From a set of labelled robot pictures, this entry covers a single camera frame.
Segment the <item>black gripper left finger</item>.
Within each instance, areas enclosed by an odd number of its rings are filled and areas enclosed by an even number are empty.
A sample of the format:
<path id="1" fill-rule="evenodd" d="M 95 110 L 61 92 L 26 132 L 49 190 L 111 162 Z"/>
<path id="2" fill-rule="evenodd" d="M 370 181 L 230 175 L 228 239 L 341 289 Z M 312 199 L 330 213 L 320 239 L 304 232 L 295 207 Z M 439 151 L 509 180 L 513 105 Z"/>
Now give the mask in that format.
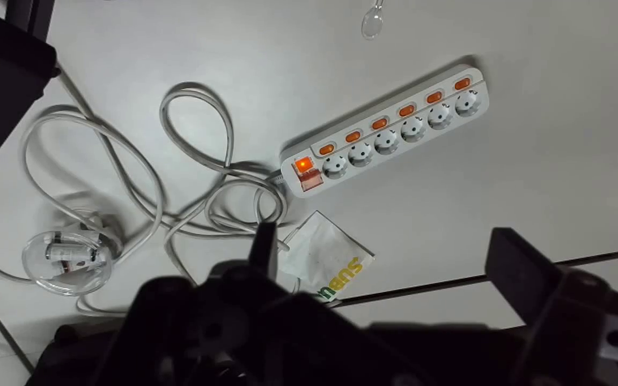
<path id="1" fill-rule="evenodd" d="M 264 277 L 276 277 L 276 225 L 274 223 L 259 223 L 251 250 L 249 264 L 259 269 Z"/>

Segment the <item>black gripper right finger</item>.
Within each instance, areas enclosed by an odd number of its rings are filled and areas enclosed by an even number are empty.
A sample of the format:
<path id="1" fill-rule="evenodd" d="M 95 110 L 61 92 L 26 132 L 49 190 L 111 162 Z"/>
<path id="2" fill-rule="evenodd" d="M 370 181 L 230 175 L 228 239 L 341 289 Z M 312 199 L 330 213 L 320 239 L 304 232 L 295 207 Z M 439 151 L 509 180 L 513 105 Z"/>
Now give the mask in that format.
<path id="1" fill-rule="evenodd" d="M 505 295 L 513 310 L 525 324 L 531 324 L 553 292 L 560 269 L 514 230 L 494 227 L 484 277 Z"/>

